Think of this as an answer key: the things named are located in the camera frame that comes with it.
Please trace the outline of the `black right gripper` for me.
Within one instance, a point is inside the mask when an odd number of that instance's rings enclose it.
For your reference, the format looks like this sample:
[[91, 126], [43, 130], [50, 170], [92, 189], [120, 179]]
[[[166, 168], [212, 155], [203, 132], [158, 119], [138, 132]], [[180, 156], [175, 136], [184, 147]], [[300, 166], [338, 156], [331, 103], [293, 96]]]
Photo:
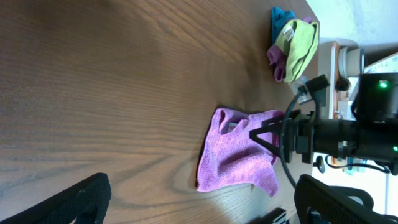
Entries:
[[[283, 125], [283, 116], [267, 119], [261, 123], [259, 128], [249, 132], [249, 137], [275, 156], [280, 157], [279, 147], [258, 137], [260, 134], [272, 133], [278, 136]], [[309, 114], [301, 113], [301, 110], [293, 110], [285, 122], [285, 131], [282, 138], [283, 155], [286, 163], [291, 163], [293, 153], [302, 156], [303, 163], [311, 164], [314, 153], [315, 125], [317, 122], [316, 112]]]

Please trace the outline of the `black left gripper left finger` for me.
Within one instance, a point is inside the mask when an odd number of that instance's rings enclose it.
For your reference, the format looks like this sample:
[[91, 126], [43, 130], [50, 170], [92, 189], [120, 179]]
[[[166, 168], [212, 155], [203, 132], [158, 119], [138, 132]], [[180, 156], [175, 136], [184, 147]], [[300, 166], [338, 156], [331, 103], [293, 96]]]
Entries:
[[110, 200], [108, 175], [96, 173], [1, 224], [103, 223]]

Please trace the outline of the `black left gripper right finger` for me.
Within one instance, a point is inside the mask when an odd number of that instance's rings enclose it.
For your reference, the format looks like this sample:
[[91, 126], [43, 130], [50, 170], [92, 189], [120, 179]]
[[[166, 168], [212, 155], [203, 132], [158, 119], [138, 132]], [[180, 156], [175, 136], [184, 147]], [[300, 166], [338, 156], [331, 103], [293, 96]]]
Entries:
[[294, 202], [301, 223], [395, 224], [397, 217], [373, 211], [373, 198], [352, 187], [329, 186], [310, 175], [301, 175]]

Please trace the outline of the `purple microfiber cloth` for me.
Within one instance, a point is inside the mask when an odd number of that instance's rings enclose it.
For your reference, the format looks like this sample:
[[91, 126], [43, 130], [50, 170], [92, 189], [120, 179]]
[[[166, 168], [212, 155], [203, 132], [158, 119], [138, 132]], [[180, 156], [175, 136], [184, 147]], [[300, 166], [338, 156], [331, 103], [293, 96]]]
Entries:
[[260, 128], [263, 121], [283, 114], [279, 110], [245, 114], [229, 108], [216, 109], [198, 161], [197, 191], [252, 184], [273, 197], [279, 189], [273, 168], [277, 156], [250, 139], [249, 132]]

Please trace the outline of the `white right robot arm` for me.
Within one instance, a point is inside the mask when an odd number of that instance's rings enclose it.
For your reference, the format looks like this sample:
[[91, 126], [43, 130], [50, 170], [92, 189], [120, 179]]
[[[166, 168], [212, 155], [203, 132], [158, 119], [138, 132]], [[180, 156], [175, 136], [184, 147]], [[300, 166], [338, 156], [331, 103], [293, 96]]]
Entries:
[[310, 164], [317, 152], [373, 160], [397, 175], [397, 74], [359, 76], [359, 90], [351, 105], [353, 121], [321, 118], [329, 85], [325, 75], [298, 84], [287, 113], [263, 121], [249, 132], [250, 139], [286, 163], [296, 152]]

